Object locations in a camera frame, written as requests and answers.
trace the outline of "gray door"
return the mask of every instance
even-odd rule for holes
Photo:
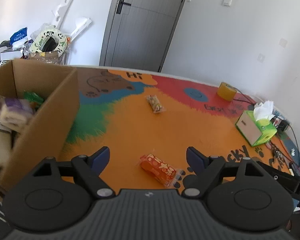
[[[182,2],[118,0],[104,65],[158,71]]]

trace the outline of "snack bar package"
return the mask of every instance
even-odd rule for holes
[[[165,111],[165,108],[160,104],[159,99],[157,98],[156,95],[146,96],[146,99],[151,105],[154,113],[160,113]]]
[[[34,112],[26,99],[0,96],[0,123],[14,131],[22,132]]]
[[[140,166],[150,173],[164,187],[173,187],[183,170],[176,170],[153,154],[140,157]]]

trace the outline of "green tissue box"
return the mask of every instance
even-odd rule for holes
[[[268,119],[256,121],[253,111],[244,111],[235,126],[251,146],[268,142],[277,132],[277,128]]]

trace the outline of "green item in box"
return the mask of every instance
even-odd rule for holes
[[[243,111],[235,126],[251,146],[268,142],[277,132],[276,127],[268,119],[256,121],[253,111]]]
[[[24,91],[23,92],[23,97],[24,99],[27,99],[30,103],[31,102],[35,102],[37,103],[35,109],[38,110],[38,108],[43,104],[44,99],[41,98],[40,96],[38,96],[36,93],[34,92],[28,92],[28,91]]]

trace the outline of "silver screw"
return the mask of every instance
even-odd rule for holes
[[[154,195],[153,192],[150,192],[150,191],[147,192],[147,193],[145,193],[145,196],[146,196],[146,197],[152,197],[153,195]]]
[[[109,188],[101,188],[97,191],[97,194],[100,197],[109,197],[112,195],[112,193],[113,193],[113,191]]]
[[[185,189],[184,193],[188,197],[195,197],[200,194],[200,190],[197,188],[187,188]]]

